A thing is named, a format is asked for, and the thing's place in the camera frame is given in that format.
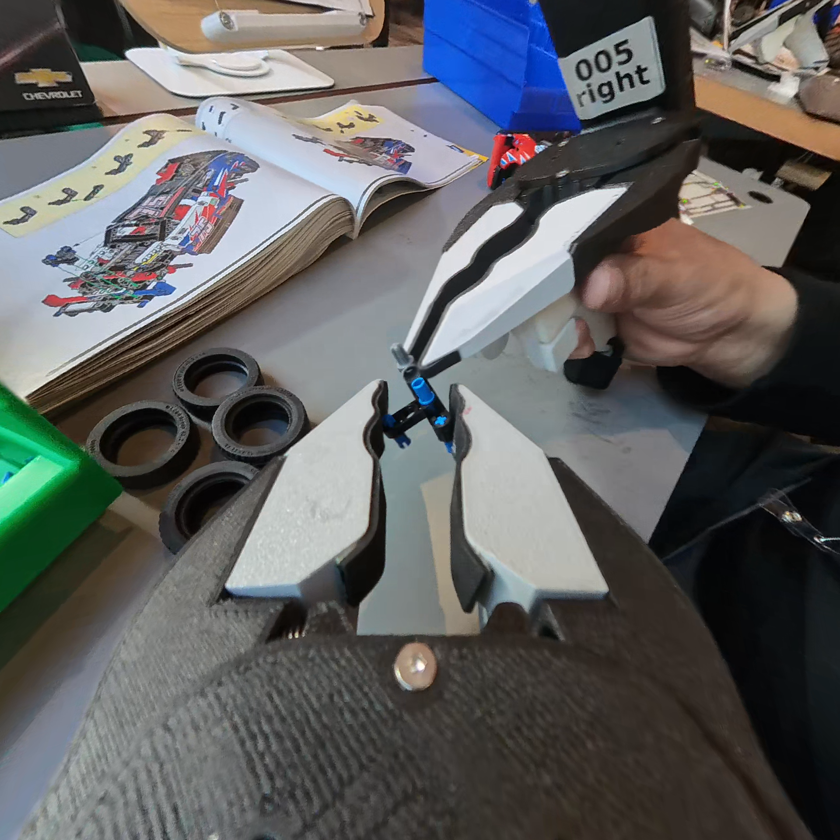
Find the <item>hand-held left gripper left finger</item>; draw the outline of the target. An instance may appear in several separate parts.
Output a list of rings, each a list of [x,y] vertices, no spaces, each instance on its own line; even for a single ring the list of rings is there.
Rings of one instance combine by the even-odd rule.
[[[225,594],[361,604],[372,592],[385,567],[387,400],[388,384],[370,382],[281,457]]]

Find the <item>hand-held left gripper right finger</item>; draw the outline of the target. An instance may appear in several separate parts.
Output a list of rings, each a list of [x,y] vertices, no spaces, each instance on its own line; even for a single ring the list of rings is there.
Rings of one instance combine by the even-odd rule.
[[[497,609],[526,627],[545,606],[609,603],[610,590],[550,458],[464,385],[449,391],[455,478],[451,578],[480,632]]]

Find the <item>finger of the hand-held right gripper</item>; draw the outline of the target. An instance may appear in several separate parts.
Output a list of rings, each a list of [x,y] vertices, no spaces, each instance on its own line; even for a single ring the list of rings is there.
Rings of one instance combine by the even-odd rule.
[[[403,344],[415,366],[460,351],[475,330],[476,315],[467,310],[480,284],[530,236],[535,219],[519,203],[491,206],[442,253]]]
[[[453,362],[485,349],[522,325],[533,315],[572,291],[575,271],[572,245],[585,230],[627,192],[628,185],[607,185],[567,197],[542,211],[532,210],[535,225],[530,236],[501,258],[479,285],[469,315],[476,315],[475,330],[459,352],[434,366],[419,366],[433,375]]]

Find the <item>toy brick race car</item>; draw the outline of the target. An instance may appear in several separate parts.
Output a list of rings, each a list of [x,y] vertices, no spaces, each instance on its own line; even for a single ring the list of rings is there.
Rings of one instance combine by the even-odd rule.
[[[572,135],[569,131],[514,133],[499,131],[493,139],[487,186],[498,189],[516,170],[552,145],[559,144]]]

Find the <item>black brick assembly blue pins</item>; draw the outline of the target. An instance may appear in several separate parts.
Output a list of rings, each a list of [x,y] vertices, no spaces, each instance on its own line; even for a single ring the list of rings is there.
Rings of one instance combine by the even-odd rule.
[[[434,431],[437,440],[446,451],[455,455],[455,420],[453,415],[438,396],[430,381],[417,373],[414,368],[405,370],[405,380],[413,394],[413,400],[394,413],[383,416],[383,435],[396,443],[399,448],[411,444],[408,432],[417,425],[427,423]]]

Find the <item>person's right forearm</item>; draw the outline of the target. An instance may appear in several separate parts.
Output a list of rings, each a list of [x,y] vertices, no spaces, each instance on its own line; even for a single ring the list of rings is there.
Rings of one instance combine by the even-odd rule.
[[[792,285],[797,314],[770,371],[735,390],[680,367],[658,367],[665,393],[699,412],[839,444],[839,287],[797,269],[772,268]]]

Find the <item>grey desk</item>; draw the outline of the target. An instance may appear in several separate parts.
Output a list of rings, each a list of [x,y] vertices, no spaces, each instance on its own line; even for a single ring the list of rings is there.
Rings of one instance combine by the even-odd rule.
[[[702,419],[654,377],[600,395],[473,360],[458,403],[548,449],[490,467],[524,525],[571,506],[611,590],[503,603],[478,635],[359,635],[355,610],[223,594],[266,468],[170,565],[113,649],[21,838],[809,838],[728,669],[644,539]]]

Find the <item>tan edged background desk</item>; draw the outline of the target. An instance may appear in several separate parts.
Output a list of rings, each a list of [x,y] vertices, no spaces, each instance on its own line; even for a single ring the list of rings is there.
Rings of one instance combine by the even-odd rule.
[[[695,75],[698,109],[747,129],[839,162],[838,123],[818,119],[794,103],[733,86],[721,77]]]

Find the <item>person's right hand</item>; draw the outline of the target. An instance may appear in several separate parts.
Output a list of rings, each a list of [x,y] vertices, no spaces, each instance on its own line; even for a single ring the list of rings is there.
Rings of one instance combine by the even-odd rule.
[[[798,310],[787,279],[675,219],[628,239],[579,293],[588,310],[614,317],[625,359],[734,390],[771,371]]]

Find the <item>sticker sheet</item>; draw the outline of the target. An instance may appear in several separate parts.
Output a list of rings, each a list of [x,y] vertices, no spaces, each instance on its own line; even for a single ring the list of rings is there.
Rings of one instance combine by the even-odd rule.
[[[679,189],[678,207],[680,221],[693,225],[700,217],[737,211],[747,204],[717,178],[693,171]]]

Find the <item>black rubber toy tyre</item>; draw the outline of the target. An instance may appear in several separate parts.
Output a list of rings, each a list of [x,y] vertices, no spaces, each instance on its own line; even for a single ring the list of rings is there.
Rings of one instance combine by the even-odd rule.
[[[278,387],[253,385],[226,397],[211,422],[223,459],[257,468],[284,454],[310,428],[302,401]]]
[[[121,465],[119,451],[136,434],[152,428],[171,432],[171,443],[160,455],[139,465]],[[139,401],[106,415],[90,432],[89,455],[126,490],[163,487],[188,470],[201,447],[200,434],[189,413],[180,405]]]
[[[217,384],[213,394],[201,392],[205,382],[219,376],[223,377],[224,384],[233,388],[221,392],[220,384]],[[172,391],[194,419],[210,424],[229,396],[264,383],[259,363],[252,355],[229,347],[217,347],[185,358],[173,374]]]
[[[170,555],[185,545],[259,473],[253,465],[225,460],[195,469],[166,498],[159,534]]]

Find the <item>blue storage bin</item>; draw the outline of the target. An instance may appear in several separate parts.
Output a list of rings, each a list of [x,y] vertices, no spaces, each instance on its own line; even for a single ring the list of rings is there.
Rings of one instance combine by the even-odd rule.
[[[425,1],[423,68],[514,133],[581,129],[538,2]]]

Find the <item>grey white device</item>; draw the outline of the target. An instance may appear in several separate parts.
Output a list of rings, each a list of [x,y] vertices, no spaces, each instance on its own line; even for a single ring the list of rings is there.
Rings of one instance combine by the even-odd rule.
[[[722,47],[732,56],[744,55],[759,67],[819,74],[829,55],[819,29],[829,1],[786,1],[768,8],[750,21],[735,26],[726,12]]]

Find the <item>green storage bin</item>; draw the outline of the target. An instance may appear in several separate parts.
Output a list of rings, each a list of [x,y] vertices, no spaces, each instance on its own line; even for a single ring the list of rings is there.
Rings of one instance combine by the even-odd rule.
[[[120,496],[118,481],[1,386],[1,609]]]

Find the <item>open instruction booklet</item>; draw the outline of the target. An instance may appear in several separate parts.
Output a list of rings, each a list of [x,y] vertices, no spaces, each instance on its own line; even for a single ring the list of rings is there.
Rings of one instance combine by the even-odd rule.
[[[193,122],[138,119],[3,199],[2,384],[40,413],[75,403],[486,159],[353,100],[298,117],[216,97]]]

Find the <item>black car set box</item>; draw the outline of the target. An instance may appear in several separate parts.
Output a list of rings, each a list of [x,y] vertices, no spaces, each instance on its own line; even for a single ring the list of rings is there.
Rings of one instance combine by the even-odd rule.
[[[58,3],[2,1],[2,136],[45,133],[101,119]]]

